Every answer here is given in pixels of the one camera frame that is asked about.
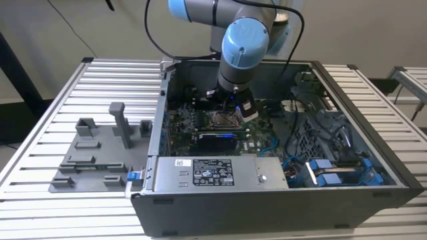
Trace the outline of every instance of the white wall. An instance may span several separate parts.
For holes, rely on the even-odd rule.
[[[97,56],[158,59],[142,29],[144,0],[51,0]],[[294,59],[356,64],[368,77],[392,66],[427,67],[425,0],[305,0],[305,32]],[[174,19],[153,0],[149,29],[174,55],[208,53],[209,27]],[[1,0],[0,31],[43,98],[51,98],[90,52],[43,0]],[[10,85],[0,75],[0,98]]]
[[[297,59],[354,64],[372,78],[427,67],[425,0],[305,0]]]

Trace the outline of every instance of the gray floor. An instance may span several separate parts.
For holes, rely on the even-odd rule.
[[[18,148],[19,147],[19,143],[14,143],[10,144],[11,147]],[[15,150],[7,146],[1,145],[0,146],[0,171],[2,170],[2,168],[5,167],[9,159],[11,158],[13,154],[14,154]]]

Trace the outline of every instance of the cable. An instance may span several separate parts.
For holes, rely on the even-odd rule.
[[[402,85],[400,86],[400,89],[398,89],[398,91],[397,91],[397,94],[394,95],[394,99],[393,99],[393,103],[392,103],[393,105],[396,105],[396,102],[397,102],[397,98],[398,98],[401,89],[402,89]]]
[[[80,39],[80,41],[84,43],[84,45],[86,46],[86,48],[89,49],[89,51],[92,52],[93,56],[97,58],[98,56],[96,55],[96,53],[93,52],[92,48],[89,47],[89,45],[86,44],[86,42],[82,40],[82,38],[78,36],[78,34],[76,33],[72,25],[69,24],[69,22],[66,21],[64,15],[61,14],[61,12],[58,11],[58,9],[54,7],[54,5],[51,4],[50,0],[46,0],[47,4],[51,6],[51,8],[54,9],[54,11],[57,12],[57,14],[60,15],[61,19],[65,21],[68,27],[70,28],[70,31],[73,33],[73,35],[76,35],[76,37]]]
[[[293,14],[296,14],[296,16],[298,17],[300,19],[300,30],[298,30],[298,34],[297,34],[297,38],[296,38],[296,41],[294,41],[294,44],[293,44],[293,47],[292,47],[292,50],[288,54],[288,58],[286,58],[286,61],[285,61],[285,64],[284,64],[284,67],[281,69],[281,72],[277,76],[277,79],[274,80],[273,84],[272,84],[272,87],[270,87],[270,92],[269,92],[269,95],[268,95],[268,98],[266,99],[270,99],[272,97],[272,94],[274,92],[274,86],[284,74],[284,72],[286,71],[288,69],[288,66],[289,66],[289,62],[290,62],[290,59],[292,59],[292,55],[293,55],[293,52],[298,46],[298,43],[300,43],[300,40],[301,40],[301,36],[302,36],[302,33],[304,33],[304,28],[305,28],[305,21],[304,21],[304,17],[302,17],[302,14],[293,8],[290,7],[286,7],[286,6],[280,6],[280,5],[273,5],[273,4],[265,4],[265,3],[257,3],[257,2],[252,2],[252,1],[246,1],[246,0],[232,0],[233,2],[238,3],[238,4],[242,4],[242,5],[248,5],[248,6],[253,6],[253,7],[261,7],[261,8],[268,8],[268,9],[280,9],[280,10],[285,10]]]
[[[173,56],[173,55],[168,54],[166,51],[164,51],[161,49],[161,47],[157,45],[156,41],[153,40],[152,35],[149,33],[149,30],[148,30],[148,8],[149,8],[149,3],[150,3],[150,0],[146,0],[145,10],[144,10],[144,30],[145,30],[146,37],[148,37],[152,45],[156,47],[156,49],[165,56],[168,56],[170,59],[174,59],[174,60],[185,61],[185,60],[197,60],[197,59],[210,59],[214,56],[214,54],[205,55],[205,56]]]
[[[260,151],[258,156],[262,157],[264,156],[264,152],[274,149],[277,147],[277,139],[274,137],[272,137],[272,146],[265,148],[262,151]]]
[[[296,105],[296,101],[294,100],[293,100],[293,104],[294,104],[293,123],[292,123],[292,127],[290,127],[289,136],[286,137],[285,142],[284,142],[284,146],[282,146],[282,152],[285,153],[285,154],[282,153],[282,156],[286,155],[288,157],[290,156],[289,151],[288,151],[289,142],[290,142],[290,138],[294,135],[296,125],[297,125],[297,122],[298,122],[298,107]]]

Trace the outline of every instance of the aluminum extrusion table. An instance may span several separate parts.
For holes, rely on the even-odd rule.
[[[425,135],[358,70],[345,65],[324,67],[427,188]],[[0,173],[0,239],[149,239],[122,192],[49,193],[47,187],[73,140],[78,118],[113,124],[108,105],[124,102],[130,124],[152,120],[160,84],[158,61],[94,59],[80,64]],[[424,240],[427,192],[401,208],[381,210],[356,229],[198,236],[197,239]]]

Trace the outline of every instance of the barcode label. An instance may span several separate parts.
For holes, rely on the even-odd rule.
[[[177,167],[190,167],[192,160],[190,159],[174,159],[174,166]]]

